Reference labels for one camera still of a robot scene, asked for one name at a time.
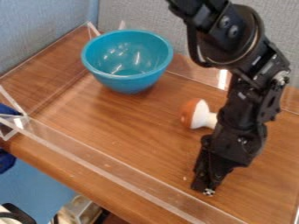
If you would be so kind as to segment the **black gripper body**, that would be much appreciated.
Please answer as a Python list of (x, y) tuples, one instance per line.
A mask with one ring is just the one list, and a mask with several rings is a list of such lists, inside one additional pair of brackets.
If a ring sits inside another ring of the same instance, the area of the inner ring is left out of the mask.
[(200, 140), (200, 160), (211, 167), (247, 167), (260, 154), (266, 140), (263, 123), (240, 127), (219, 116), (215, 130)]

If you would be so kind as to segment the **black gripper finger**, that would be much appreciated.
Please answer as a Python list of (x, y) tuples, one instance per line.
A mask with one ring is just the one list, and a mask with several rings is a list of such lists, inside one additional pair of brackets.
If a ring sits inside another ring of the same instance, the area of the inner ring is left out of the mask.
[(210, 177), (210, 163), (208, 163), (208, 152), (200, 151), (194, 166), (194, 180), (191, 182), (191, 189), (202, 193), (214, 193), (215, 189), (211, 186)]
[(227, 159), (212, 159), (210, 161), (210, 183), (208, 183), (208, 195), (212, 196), (216, 192), (216, 188), (222, 184), (223, 179), (239, 166), (234, 161)]

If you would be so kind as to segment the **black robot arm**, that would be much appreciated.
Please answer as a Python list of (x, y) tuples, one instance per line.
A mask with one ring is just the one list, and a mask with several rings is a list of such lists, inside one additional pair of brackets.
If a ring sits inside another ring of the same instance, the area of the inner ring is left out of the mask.
[(250, 166), (264, 148), (290, 83), (290, 62), (268, 40), (256, 11), (230, 0), (166, 0), (187, 26), (188, 51), (202, 67), (231, 74), (215, 130), (200, 139), (191, 189), (212, 195), (226, 176)]

